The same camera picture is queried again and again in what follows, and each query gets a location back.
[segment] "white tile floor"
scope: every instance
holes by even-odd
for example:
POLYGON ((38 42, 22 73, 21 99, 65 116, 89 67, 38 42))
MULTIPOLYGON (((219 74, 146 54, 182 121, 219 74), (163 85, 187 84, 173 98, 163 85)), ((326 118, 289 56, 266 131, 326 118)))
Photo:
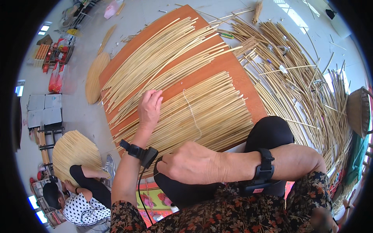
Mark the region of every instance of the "white tile floor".
MULTIPOLYGON (((255 1, 245 0, 126 0, 125 2, 126 6, 120 15, 113 16, 109 20, 103 17, 107 3, 99 3, 92 9, 89 13, 92 19, 82 28, 84 34, 77 40, 74 53, 69 62, 67 75, 63 81, 63 121, 66 131, 75 129, 80 131, 98 146, 103 155, 103 160, 106 159, 106 154, 112 154, 117 164, 120 157, 115 150, 115 145, 112 143, 104 109, 101 108, 101 105, 89 105, 85 99, 87 71, 96 57, 97 50, 107 30, 112 25, 117 24, 116 30, 104 49, 104 51, 115 55, 125 45, 125 43, 121 42, 121 39, 128 35, 136 34, 144 28, 145 24, 150 24, 165 14, 158 10, 171 11, 178 8, 179 6, 176 6, 175 3, 189 4, 195 9, 216 17, 229 15, 231 11, 244 7, 254 9, 255 5, 255 1)), ((366 73, 352 39, 350 37, 342 39, 333 29, 330 23, 331 20, 324 10, 324 1, 309 0, 308 2, 314 7, 316 19, 313 19, 305 0, 266 0, 263 3, 263 11, 259 20, 268 21, 270 19, 273 22, 280 22, 290 33, 297 37, 313 56, 314 60, 317 61, 311 42, 307 35, 304 34, 303 27, 305 27, 315 44, 319 57, 321 57, 319 65, 321 70, 326 67, 331 54, 335 52, 330 67, 334 68, 336 63, 340 67, 345 59, 345 74, 348 80, 352 81, 351 89, 355 90, 363 85, 365 86, 366 73), (331 45, 329 43, 331 41, 330 35, 336 44, 347 49, 347 51, 331 45)), ((248 12, 243 14, 241 18, 250 22, 252 15, 253 12, 248 12)), ((208 22, 214 20, 214 18, 204 14, 201 16, 208 22)), ((231 30, 231 26, 227 24, 223 24, 220 27, 231 30)), ((238 44, 237 40, 224 39, 233 47, 238 44)))

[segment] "sneaker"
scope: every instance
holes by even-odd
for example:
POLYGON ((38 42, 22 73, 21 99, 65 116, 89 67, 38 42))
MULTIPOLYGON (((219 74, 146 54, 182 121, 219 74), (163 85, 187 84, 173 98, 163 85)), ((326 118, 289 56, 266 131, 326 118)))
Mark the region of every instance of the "sneaker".
POLYGON ((105 163, 105 166, 102 168, 102 170, 106 173, 109 173, 110 176, 107 179, 113 182, 114 176, 115 176, 115 162, 111 155, 109 154, 107 155, 106 163, 105 163))

